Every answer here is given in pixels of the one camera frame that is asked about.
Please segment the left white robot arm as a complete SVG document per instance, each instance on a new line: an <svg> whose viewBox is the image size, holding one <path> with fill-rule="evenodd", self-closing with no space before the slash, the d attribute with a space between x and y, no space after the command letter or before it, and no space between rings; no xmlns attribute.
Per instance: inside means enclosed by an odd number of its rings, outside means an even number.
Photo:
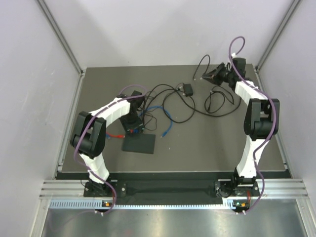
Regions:
<svg viewBox="0 0 316 237"><path fill-rule="evenodd" d="M102 196L108 195L112 184L106 168L103 150L106 130L119 120L126 134L141 133L144 123L138 116L138 109L145 95L134 91L131 96L118 95L109 104L91 112L80 112L71 135L70 144L75 149L74 160L86 167L89 179L96 183L95 190Z"/></svg>

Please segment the black network switch box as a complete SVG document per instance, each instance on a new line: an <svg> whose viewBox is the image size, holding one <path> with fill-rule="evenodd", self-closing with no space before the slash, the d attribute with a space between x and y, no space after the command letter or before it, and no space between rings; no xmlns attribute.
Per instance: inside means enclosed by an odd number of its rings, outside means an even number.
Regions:
<svg viewBox="0 0 316 237"><path fill-rule="evenodd" d="M154 134L128 134L122 144L125 152L153 154L155 150L156 136Z"/></svg>

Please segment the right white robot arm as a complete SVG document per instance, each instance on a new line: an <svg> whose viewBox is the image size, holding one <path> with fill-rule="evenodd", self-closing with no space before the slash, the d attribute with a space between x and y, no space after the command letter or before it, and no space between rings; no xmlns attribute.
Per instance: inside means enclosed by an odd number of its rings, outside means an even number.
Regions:
<svg viewBox="0 0 316 237"><path fill-rule="evenodd" d="M257 175L256 166L261 154L278 131L278 115L280 102L278 99L268 99L245 76L246 59L235 57L232 63L221 63L216 69L204 73L201 78L215 85L227 83L232 91L247 105L243 130L246 143L242 158L236 167L237 179L230 183L235 195L243 195L249 188L245 179L253 179Z"/></svg>

